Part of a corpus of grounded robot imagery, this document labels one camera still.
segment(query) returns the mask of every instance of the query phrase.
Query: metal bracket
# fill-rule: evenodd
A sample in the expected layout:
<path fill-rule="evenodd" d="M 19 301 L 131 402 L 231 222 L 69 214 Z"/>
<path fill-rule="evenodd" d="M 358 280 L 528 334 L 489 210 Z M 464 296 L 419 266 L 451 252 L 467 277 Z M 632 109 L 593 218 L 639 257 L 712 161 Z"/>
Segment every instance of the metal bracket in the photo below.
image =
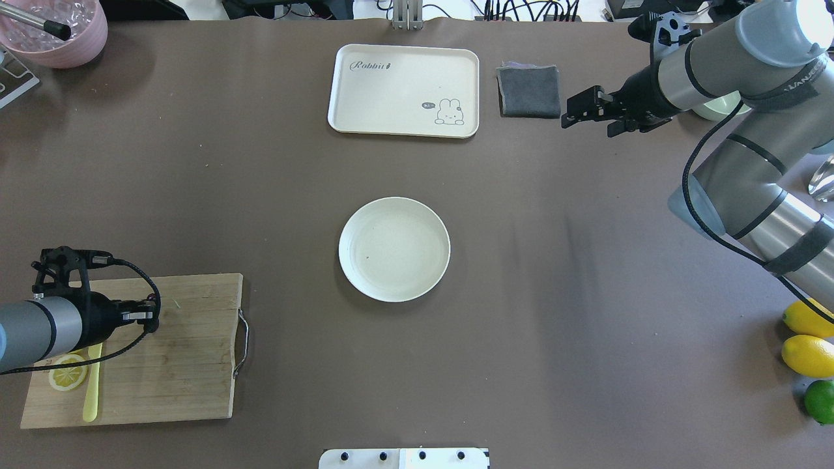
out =
<path fill-rule="evenodd" d="M 122 313 L 122 320 L 129 322 L 132 320 L 153 319 L 152 311 L 133 311 Z"/>
<path fill-rule="evenodd" d="M 490 469 L 488 448 L 331 449 L 319 459 L 319 469 Z"/>
<path fill-rule="evenodd" d="M 234 366 L 232 371 L 232 378 L 237 378 L 240 372 L 240 367 L 244 365 L 246 356 L 249 354 L 249 323 L 244 318 L 244 310 L 238 308 L 238 321 L 244 323 L 244 356 L 240 357 L 240 361 Z"/>
<path fill-rule="evenodd" d="M 668 12 L 656 18 L 650 44 L 651 61 L 660 62 L 677 49 L 701 36 L 700 29 L 691 29 L 683 18 Z"/>
<path fill-rule="evenodd" d="M 394 9 L 392 28 L 423 29 L 423 0 L 394 0 L 391 6 Z"/>

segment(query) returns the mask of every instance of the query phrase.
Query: white plate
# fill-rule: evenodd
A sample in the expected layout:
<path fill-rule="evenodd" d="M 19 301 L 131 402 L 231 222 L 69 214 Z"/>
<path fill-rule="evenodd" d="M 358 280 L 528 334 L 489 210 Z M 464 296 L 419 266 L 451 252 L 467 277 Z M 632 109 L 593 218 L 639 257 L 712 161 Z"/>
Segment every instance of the white plate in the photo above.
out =
<path fill-rule="evenodd" d="M 336 53 L 328 123 L 356 134 L 471 137 L 479 66 L 465 49 L 348 44 Z"/>
<path fill-rule="evenodd" d="M 449 232 L 429 207 L 404 197 L 368 203 L 339 238 L 339 262 L 359 291 L 380 301 L 408 301 L 431 290 L 449 265 Z"/>

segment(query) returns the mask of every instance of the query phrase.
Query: lemon slice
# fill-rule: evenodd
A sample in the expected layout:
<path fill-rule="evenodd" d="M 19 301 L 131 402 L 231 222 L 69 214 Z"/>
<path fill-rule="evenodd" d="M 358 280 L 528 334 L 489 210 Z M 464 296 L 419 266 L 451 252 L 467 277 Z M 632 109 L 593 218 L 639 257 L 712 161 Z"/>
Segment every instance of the lemon slice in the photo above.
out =
<path fill-rule="evenodd" d="M 75 363 L 84 361 L 81 356 L 68 354 L 62 356 L 55 365 L 63 363 Z M 58 391 L 72 391 L 77 388 L 87 377 L 87 366 L 73 366 L 72 368 L 58 368 L 49 371 L 49 385 Z"/>

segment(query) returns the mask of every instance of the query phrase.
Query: cutting board handle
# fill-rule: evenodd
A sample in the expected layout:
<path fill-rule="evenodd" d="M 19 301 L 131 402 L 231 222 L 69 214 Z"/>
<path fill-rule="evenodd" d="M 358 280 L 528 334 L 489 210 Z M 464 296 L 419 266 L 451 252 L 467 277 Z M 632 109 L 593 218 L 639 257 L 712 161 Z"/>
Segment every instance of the cutting board handle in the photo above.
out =
<path fill-rule="evenodd" d="M 238 377 L 240 367 L 243 366 L 246 361 L 246 355 L 249 354 L 249 323 L 246 321 L 246 318 L 244 318 L 243 308 L 238 308 L 238 321 L 244 325 L 244 355 L 240 357 L 240 361 L 234 366 L 234 370 L 232 371 L 232 378 L 235 379 Z"/>

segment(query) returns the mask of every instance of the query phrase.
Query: lemon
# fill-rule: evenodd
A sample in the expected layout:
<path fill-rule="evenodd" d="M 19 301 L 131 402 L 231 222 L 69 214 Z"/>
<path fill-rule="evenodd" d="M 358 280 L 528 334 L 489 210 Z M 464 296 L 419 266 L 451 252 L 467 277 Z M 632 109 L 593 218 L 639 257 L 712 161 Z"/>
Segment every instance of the lemon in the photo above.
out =
<path fill-rule="evenodd" d="M 81 356 L 75 354 L 68 354 L 62 356 L 55 365 L 63 363 L 76 363 L 84 361 Z M 58 391 L 71 391 L 77 388 L 87 377 L 87 366 L 73 366 L 71 368 L 58 368 L 49 371 L 49 385 Z"/>
<path fill-rule="evenodd" d="M 814 306 L 834 319 L 834 315 L 825 306 L 820 305 L 812 298 L 808 300 L 811 300 Z M 788 306 L 785 314 L 782 315 L 782 320 L 797 334 L 813 335 L 815 337 L 831 337 L 834 335 L 834 324 L 815 313 L 814 310 L 801 301 L 797 301 L 793 305 Z"/>
<path fill-rule="evenodd" d="M 811 378 L 834 376 L 834 345 L 813 335 L 794 335 L 782 344 L 782 359 Z"/>
<path fill-rule="evenodd" d="M 805 391 L 805 410 L 820 422 L 834 423 L 834 381 L 814 381 Z"/>

